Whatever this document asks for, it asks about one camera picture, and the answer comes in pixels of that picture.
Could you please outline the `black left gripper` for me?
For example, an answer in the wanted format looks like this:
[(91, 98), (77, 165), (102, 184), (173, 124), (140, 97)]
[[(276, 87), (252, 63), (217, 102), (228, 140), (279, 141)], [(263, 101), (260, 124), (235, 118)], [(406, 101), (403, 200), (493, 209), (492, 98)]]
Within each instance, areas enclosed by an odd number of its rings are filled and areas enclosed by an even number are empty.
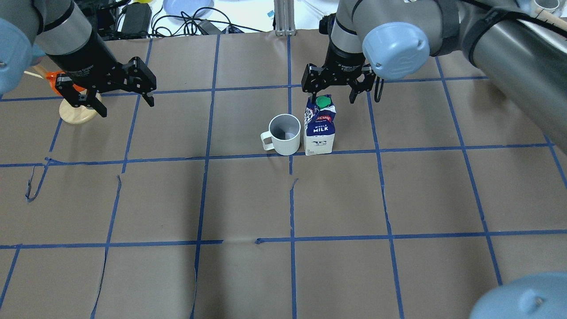
[[(69, 102), (71, 107), (84, 106), (107, 117), (107, 107), (97, 99), (97, 93), (121, 89), (141, 95), (149, 107), (154, 107), (153, 91), (157, 79), (140, 57), (132, 57), (128, 63), (119, 63), (96, 31), (91, 31), (88, 40), (66, 53), (55, 53), (62, 45), (58, 40), (48, 40), (44, 52), (65, 75), (57, 75), (55, 89)], [(81, 93), (75, 87), (85, 89)]]

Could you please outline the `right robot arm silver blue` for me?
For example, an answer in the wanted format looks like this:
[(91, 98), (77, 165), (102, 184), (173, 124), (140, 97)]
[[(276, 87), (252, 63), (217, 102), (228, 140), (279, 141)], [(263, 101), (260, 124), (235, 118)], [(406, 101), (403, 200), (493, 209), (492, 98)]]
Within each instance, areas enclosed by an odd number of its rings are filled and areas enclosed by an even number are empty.
[[(532, 274), (504, 284), (502, 268), (494, 250), (494, 239), (513, 236), (559, 236), (566, 228), (552, 230), (497, 230), (496, 206), (490, 206), (491, 196), (517, 191), (513, 178), (507, 176), (513, 168), (507, 162), (512, 155), (521, 159), (542, 153), (548, 148), (555, 161), (556, 149), (566, 151), (566, 53), (550, 43), (546, 36), (563, 38), (566, 31), (528, 13), (528, 0), (341, 0), (338, 12), (324, 17), (320, 32), (329, 38), (326, 60), (322, 67), (306, 66), (301, 81), (302, 90), (316, 99), (318, 92), (331, 86), (349, 86), (349, 100), (375, 90), (369, 104), (373, 124), (375, 154), (384, 206), (385, 227), (394, 272), (394, 285), (399, 311), (410, 317), (411, 293), (431, 310), (443, 311), (436, 319), (447, 319), (448, 304), (441, 299), (441, 285), (431, 280), (433, 287), (421, 291), (403, 289), (410, 279), (402, 274), (403, 254), (409, 244), (423, 248), (426, 244), (458, 240), (466, 244), (483, 242), (480, 251), (464, 250), (474, 266), (488, 262), (491, 271), (470, 276), (470, 284), (486, 283), (493, 277), (498, 287), (477, 299), (468, 313), (470, 319), (559, 319), (566, 317), (566, 273), (547, 271)], [(545, 143), (469, 144), (462, 136), (462, 122), (442, 66), (435, 86), (443, 107), (451, 113), (457, 139), (442, 147), (387, 148), (377, 137), (373, 109), (381, 99), (384, 82), (400, 85), (399, 93), (409, 93), (403, 78), (419, 70), (429, 57), (462, 52), (465, 59), (484, 73), (508, 99), (544, 134)], [(410, 194), (412, 187), (424, 189), (424, 176), (435, 178), (432, 186), (449, 191), (452, 209), (448, 217), (457, 221), (461, 210), (471, 208), (479, 216), (478, 230), (454, 233), (409, 234), (396, 227), (396, 218), (405, 216), (415, 222), (426, 221), (425, 200), (430, 196)]]

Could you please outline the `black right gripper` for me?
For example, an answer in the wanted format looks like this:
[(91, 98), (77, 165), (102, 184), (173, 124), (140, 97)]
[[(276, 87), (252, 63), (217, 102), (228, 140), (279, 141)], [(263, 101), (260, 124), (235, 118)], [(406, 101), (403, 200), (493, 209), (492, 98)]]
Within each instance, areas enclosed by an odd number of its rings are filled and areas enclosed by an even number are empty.
[(369, 92), (377, 75), (368, 65), (362, 53), (349, 53), (330, 42), (322, 66), (308, 63), (301, 80), (302, 91), (309, 93), (310, 103), (317, 94), (329, 86), (349, 86), (349, 102), (353, 104), (359, 94)]

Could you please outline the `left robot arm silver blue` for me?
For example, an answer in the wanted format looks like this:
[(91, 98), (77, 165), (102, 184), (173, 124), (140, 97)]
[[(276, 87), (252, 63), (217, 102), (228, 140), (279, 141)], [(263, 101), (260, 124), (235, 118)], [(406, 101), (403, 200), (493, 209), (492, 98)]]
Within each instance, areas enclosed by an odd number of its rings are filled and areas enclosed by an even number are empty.
[(121, 89), (139, 94), (150, 107), (154, 73), (140, 57), (120, 63), (73, 0), (3, 0), (0, 6), (1, 93), (17, 88), (24, 72), (47, 56), (61, 69), (54, 89), (71, 118), (82, 111), (107, 116), (98, 95)]

